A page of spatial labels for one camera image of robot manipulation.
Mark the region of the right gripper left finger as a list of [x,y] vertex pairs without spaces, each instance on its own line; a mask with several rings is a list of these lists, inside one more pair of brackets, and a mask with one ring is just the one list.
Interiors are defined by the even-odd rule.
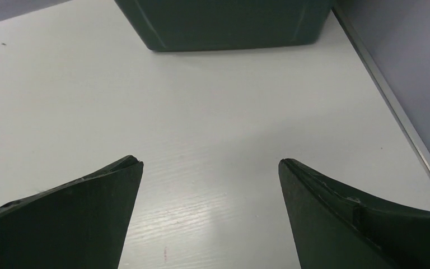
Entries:
[[143,167],[128,155],[0,206],[0,268],[118,268]]

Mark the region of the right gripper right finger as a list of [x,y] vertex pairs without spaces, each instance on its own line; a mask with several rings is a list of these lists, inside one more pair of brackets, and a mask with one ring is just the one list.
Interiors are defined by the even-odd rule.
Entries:
[[295,159],[278,166],[302,268],[430,268],[430,211],[329,178]]

